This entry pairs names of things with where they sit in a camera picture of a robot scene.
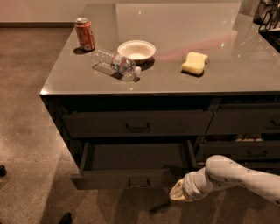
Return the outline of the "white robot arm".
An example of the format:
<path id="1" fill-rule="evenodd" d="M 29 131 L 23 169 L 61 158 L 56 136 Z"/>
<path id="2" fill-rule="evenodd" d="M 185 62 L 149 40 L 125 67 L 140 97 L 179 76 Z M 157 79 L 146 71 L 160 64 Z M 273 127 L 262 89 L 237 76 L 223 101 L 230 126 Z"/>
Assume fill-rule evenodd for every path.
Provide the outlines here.
<path id="1" fill-rule="evenodd" d="M 280 176 L 246 168 L 230 158 L 211 156 L 203 168 L 191 171 L 170 191 L 170 199 L 191 202 L 209 193 L 241 186 L 266 200 L 280 205 Z"/>

